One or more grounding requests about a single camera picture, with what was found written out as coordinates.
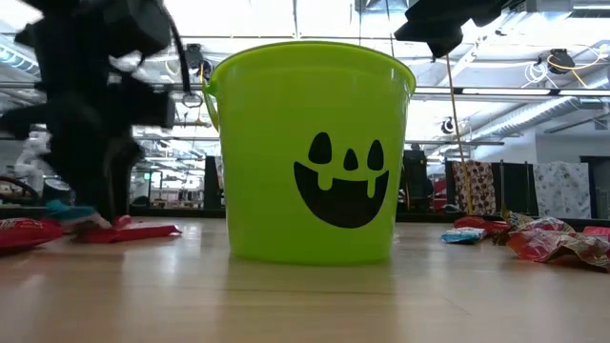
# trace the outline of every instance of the patterned curtain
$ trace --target patterned curtain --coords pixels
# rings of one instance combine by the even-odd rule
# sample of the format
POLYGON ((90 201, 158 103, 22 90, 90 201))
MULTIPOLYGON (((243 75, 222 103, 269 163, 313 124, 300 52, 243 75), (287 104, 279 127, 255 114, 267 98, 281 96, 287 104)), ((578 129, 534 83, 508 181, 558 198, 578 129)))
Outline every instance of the patterned curtain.
MULTIPOLYGON (((461 162, 452 166, 456 179, 457 205, 465 212, 468 210, 466 174, 461 162)), ((470 177, 470 194, 473 201, 473 214, 493 214, 496 212, 496 191, 491 163, 467 161, 466 169, 470 177)))
POLYGON ((534 179, 540 216, 591 218, 588 164, 535 165, 534 179))

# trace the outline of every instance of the plastic bucket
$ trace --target plastic bucket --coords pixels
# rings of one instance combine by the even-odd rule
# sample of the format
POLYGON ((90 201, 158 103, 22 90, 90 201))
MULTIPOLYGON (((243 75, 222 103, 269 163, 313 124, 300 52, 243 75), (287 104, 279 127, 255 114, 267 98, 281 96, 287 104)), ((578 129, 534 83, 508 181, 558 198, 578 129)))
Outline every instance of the plastic bucket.
POLYGON ((345 44, 274 44, 223 61, 204 93, 219 117, 233 254, 387 258, 415 83, 396 59, 345 44))

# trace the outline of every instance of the bucket handle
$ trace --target bucket handle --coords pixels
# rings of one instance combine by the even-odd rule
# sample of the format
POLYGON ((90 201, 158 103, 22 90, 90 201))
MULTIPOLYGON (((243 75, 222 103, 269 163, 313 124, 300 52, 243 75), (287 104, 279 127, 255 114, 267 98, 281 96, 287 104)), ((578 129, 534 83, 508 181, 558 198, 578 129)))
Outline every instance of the bucket handle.
POLYGON ((220 133, 220 121, 218 118, 218 111, 216 110, 214 102, 212 101, 212 97, 209 94, 210 85, 208 84, 208 81, 205 78, 202 81, 203 82, 201 83, 201 91, 203 92, 203 100, 206 103, 206 108, 208 109, 208 114, 210 115, 210 120, 212 120, 213 127, 218 131, 218 133, 220 133))

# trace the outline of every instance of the smiling mouth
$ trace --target smiling mouth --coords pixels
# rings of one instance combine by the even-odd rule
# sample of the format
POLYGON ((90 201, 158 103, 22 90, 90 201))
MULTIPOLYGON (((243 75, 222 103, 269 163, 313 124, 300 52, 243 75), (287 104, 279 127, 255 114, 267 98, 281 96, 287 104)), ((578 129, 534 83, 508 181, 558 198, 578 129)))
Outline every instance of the smiling mouth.
POLYGON ((333 186, 324 191, 318 186, 318 173, 295 162, 295 180, 305 205, 318 218, 344 229, 370 223, 381 209, 388 188, 387 171, 375 179, 375 193, 369 197, 369 181, 333 178, 333 186))

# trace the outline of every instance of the red object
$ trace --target red object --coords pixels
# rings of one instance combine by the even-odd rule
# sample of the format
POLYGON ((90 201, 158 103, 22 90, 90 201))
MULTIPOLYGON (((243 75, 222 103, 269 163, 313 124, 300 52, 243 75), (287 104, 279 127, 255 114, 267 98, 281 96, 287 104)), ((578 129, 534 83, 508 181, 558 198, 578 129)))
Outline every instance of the red object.
POLYGON ((507 231, 510 226, 505 222, 488 221, 477 216, 465 216, 454 222, 454 227, 484 229, 487 235, 496 235, 507 231))
POLYGON ((439 195, 440 193, 446 194, 447 179, 441 178, 441 179, 437 180, 434 184, 435 184, 435 195, 439 195))
POLYGON ((445 213, 445 206, 447 205, 447 195, 442 195, 442 197, 435 197, 433 199, 432 207, 435 210, 435 213, 445 213))
POLYGON ((31 248, 64 235, 59 225, 28 218, 0 220, 0 252, 31 248))
POLYGON ((582 232, 582 233, 588 234, 588 235, 609 236, 610 235, 610 228, 586 227, 586 228, 584 228, 584 232, 582 232))
POLYGON ((573 254, 580 260, 610 272, 610 243, 595 236, 576 233, 555 218, 541 218, 511 232, 506 245, 520 258, 548 262, 573 254))
POLYGON ((582 233, 610 241, 610 228, 585 227, 582 233))
POLYGON ((175 225, 155 223, 134 223, 112 229, 91 230, 79 237, 84 243, 116 243, 146 238, 166 237, 182 233, 175 225))

